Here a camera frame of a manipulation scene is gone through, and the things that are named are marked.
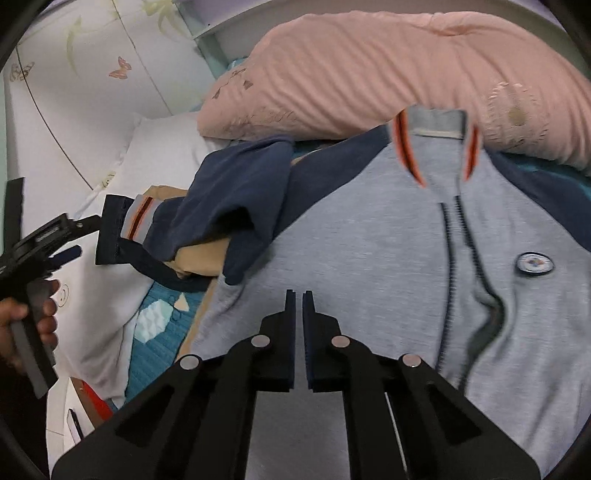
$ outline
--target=round badge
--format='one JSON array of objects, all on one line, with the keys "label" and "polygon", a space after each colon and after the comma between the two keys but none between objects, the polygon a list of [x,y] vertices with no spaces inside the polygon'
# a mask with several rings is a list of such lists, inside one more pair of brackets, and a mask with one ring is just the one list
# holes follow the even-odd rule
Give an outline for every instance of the round badge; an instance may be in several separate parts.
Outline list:
[{"label": "round badge", "polygon": [[63,283],[56,295],[57,306],[60,308],[63,307],[66,304],[66,302],[68,301],[69,297],[70,297],[70,287],[68,287],[68,285],[66,283]]},{"label": "round badge", "polygon": [[517,268],[528,275],[544,275],[554,270],[554,263],[545,255],[528,252],[517,257]]}]

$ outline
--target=zipper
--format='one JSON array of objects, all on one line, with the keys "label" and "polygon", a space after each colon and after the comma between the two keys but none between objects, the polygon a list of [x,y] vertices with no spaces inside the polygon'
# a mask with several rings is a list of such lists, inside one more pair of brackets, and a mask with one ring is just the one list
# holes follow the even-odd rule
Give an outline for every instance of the zipper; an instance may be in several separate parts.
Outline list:
[{"label": "zipper", "polygon": [[449,273],[447,279],[447,305],[445,309],[445,317],[443,318],[443,331],[441,332],[441,342],[439,344],[439,353],[437,354],[437,362],[435,363],[435,371],[440,374],[443,364],[445,362],[445,355],[447,344],[449,342],[449,332],[452,326],[453,303],[456,297],[456,257],[453,252],[452,232],[450,226],[449,213],[447,205],[441,203],[441,213],[443,215],[443,224],[445,227],[445,238],[447,243],[447,262],[449,264]]},{"label": "zipper", "polygon": [[465,394],[468,376],[470,375],[470,372],[474,367],[474,364],[481,356],[481,354],[484,352],[484,350],[499,335],[501,329],[503,328],[503,325],[505,323],[505,306],[503,305],[501,298],[493,291],[490,282],[486,278],[484,269],[482,268],[482,263],[480,261],[480,258],[478,257],[478,252],[476,251],[474,239],[472,238],[472,234],[470,233],[470,230],[468,229],[468,225],[466,223],[466,216],[464,214],[464,209],[462,207],[460,197],[456,196],[455,201],[456,212],[460,219],[460,223],[462,224],[462,231],[464,233],[466,243],[472,251],[472,259],[474,262],[474,266],[476,268],[476,276],[478,277],[478,280],[480,280],[481,285],[484,287],[486,293],[488,293],[490,297],[493,299],[489,321],[478,329],[478,331],[473,335],[472,339],[470,340],[470,343],[468,344],[467,361],[466,365],[462,369],[463,373],[458,386],[458,390],[462,394]]}]

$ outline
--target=finger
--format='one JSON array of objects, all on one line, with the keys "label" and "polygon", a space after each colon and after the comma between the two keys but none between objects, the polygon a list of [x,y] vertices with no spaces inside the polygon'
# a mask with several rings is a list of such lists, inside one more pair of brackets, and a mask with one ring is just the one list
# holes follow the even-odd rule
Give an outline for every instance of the finger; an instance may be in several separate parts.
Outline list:
[{"label": "finger", "polygon": [[57,347],[57,335],[55,333],[43,333],[41,335],[41,341],[45,345],[49,345],[52,350],[55,350]]},{"label": "finger", "polygon": [[22,363],[22,359],[19,356],[14,355],[8,363],[14,367],[14,369],[23,374],[25,372],[25,366]]},{"label": "finger", "polygon": [[0,301],[0,326],[8,325],[15,320],[22,320],[27,316],[28,311],[26,305],[18,303],[14,299]]},{"label": "finger", "polygon": [[43,315],[53,317],[57,312],[57,305],[52,299],[47,299],[43,303]]},{"label": "finger", "polygon": [[0,362],[3,358],[9,361],[14,355],[14,343],[12,333],[8,326],[0,327]]},{"label": "finger", "polygon": [[60,289],[60,281],[59,280],[50,280],[51,283],[51,295],[55,295],[57,291]]},{"label": "finger", "polygon": [[54,317],[43,317],[37,323],[37,331],[39,335],[43,335],[44,333],[53,333],[57,329],[57,322]]}]

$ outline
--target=orange stripe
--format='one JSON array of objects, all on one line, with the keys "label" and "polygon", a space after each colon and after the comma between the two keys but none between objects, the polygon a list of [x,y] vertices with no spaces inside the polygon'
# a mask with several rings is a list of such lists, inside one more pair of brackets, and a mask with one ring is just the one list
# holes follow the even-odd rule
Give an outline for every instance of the orange stripe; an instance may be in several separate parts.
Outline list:
[{"label": "orange stripe", "polygon": [[407,168],[410,174],[414,177],[417,183],[425,188],[427,183],[421,175],[418,168],[417,160],[414,158],[413,148],[408,137],[408,121],[406,111],[400,112],[394,119],[394,133],[396,136],[396,148],[400,162]]},{"label": "orange stripe", "polygon": [[465,160],[465,168],[464,168],[464,181],[468,180],[472,173],[474,173],[474,169],[478,163],[478,146],[479,146],[479,137],[480,131],[478,127],[474,126],[472,129],[472,138],[470,139],[470,144],[467,148],[467,155]]},{"label": "orange stripe", "polygon": [[130,240],[134,239],[134,236],[137,233],[137,230],[140,224],[142,223],[142,220],[144,219],[146,212],[150,209],[150,204],[153,200],[154,199],[152,197],[146,197],[142,205],[139,207],[138,212],[135,214],[134,221],[131,222],[129,234],[127,235],[127,238],[129,238]]}]

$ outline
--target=metal screw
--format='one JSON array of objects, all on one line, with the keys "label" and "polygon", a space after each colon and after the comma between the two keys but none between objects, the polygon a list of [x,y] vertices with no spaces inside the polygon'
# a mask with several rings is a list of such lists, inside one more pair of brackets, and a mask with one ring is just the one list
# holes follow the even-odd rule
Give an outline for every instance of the metal screw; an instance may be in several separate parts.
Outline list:
[{"label": "metal screw", "polygon": [[199,366],[199,357],[195,355],[185,355],[179,362],[183,370],[193,370]]},{"label": "metal screw", "polygon": [[252,337],[251,343],[256,348],[265,348],[271,343],[271,339],[267,335],[256,335]]},{"label": "metal screw", "polygon": [[407,367],[418,367],[421,364],[421,357],[413,353],[407,353],[402,357],[402,363]]},{"label": "metal screw", "polygon": [[351,339],[345,335],[337,335],[336,337],[333,337],[330,343],[332,343],[333,346],[337,348],[347,348],[349,345],[351,345]]}]

